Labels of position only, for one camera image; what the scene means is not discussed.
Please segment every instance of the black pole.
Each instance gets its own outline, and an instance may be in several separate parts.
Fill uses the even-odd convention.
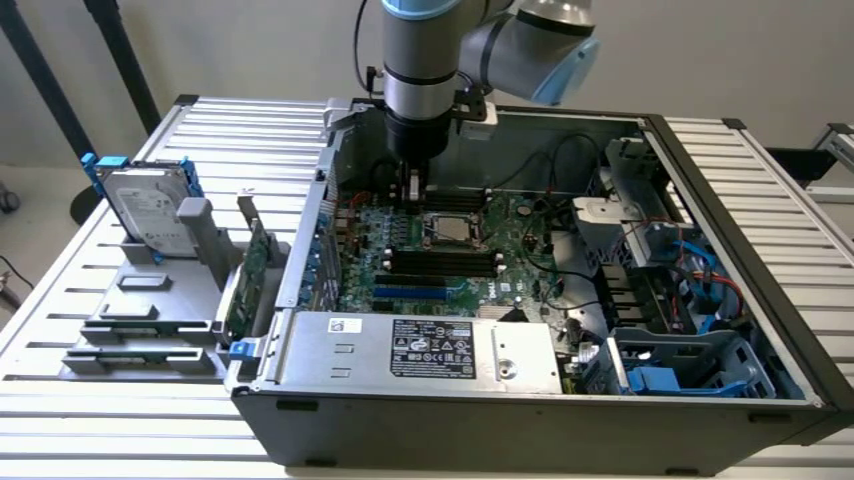
[[[81,158],[86,153],[94,153],[94,147],[92,147],[92,142],[89,142],[89,138],[85,135],[62,88],[56,81],[44,55],[41,55],[41,50],[29,28],[26,28],[14,0],[0,0],[0,28],[2,28],[2,33],[9,39],[12,49],[24,64],[32,83],[38,89],[44,103],[46,103],[48,109],[53,114],[53,119],[62,130],[62,135],[65,135],[74,155]]]
[[[85,8],[101,30],[112,60],[116,62],[124,86],[130,94],[138,119],[142,121],[148,135],[150,135],[160,124],[160,113],[150,96],[150,90],[148,90],[142,69],[136,61],[130,40],[121,25],[118,3],[116,0],[82,0],[82,3],[85,3]]]

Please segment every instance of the white wall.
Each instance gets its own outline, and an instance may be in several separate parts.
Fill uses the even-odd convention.
[[[98,153],[144,133],[81,0],[18,0]],[[357,95],[357,0],[120,0],[161,111],[178,93],[324,99]],[[802,146],[854,120],[851,0],[596,0],[597,65],[568,107],[739,117],[768,145]],[[363,64],[379,64],[379,0]],[[72,165],[73,154],[0,38],[0,163]]]

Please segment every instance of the motherboard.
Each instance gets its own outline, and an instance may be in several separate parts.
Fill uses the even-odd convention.
[[[344,252],[339,311],[497,319],[521,310],[533,321],[548,316],[540,299],[556,276],[525,257],[553,269],[553,246],[531,198],[497,193],[469,212],[413,210],[367,195],[353,199],[336,224]]]

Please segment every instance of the circuit board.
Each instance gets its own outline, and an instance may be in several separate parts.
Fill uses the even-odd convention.
[[[481,313],[488,310],[481,307],[515,305],[525,311],[528,317],[533,315],[532,318],[539,318],[539,291],[548,288],[553,278],[529,265],[521,251],[521,233],[533,218],[532,212],[531,200],[504,193],[499,193],[488,208],[475,214],[407,213],[404,209],[376,204],[360,207],[355,218],[347,222],[344,232],[348,240],[343,242],[345,248],[339,311],[372,312],[373,301],[380,300],[391,307],[385,313],[475,317],[479,316],[479,309]],[[479,233],[469,239],[472,246],[464,248],[457,245],[465,238],[464,229],[459,225],[472,217]],[[432,231],[429,225],[439,225],[440,221],[453,227],[444,230],[448,233]],[[531,225],[529,234],[536,239],[536,245],[528,250],[531,259],[553,268],[553,256],[541,252],[545,245],[541,222]],[[425,238],[432,238],[435,243],[424,240]],[[447,240],[447,245],[440,242],[443,239]],[[493,278],[444,277],[443,298],[375,298],[375,278],[388,273],[383,267],[383,256],[389,247],[407,252],[496,252],[503,256],[505,269]]]
[[[269,237],[261,222],[252,221],[252,238],[243,255],[237,287],[228,305],[225,323],[235,338],[243,338],[252,329],[255,314],[264,289],[264,272],[269,256]]]

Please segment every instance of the power supply label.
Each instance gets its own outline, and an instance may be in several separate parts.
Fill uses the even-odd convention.
[[[395,377],[475,379],[471,322],[395,319],[391,373]]]

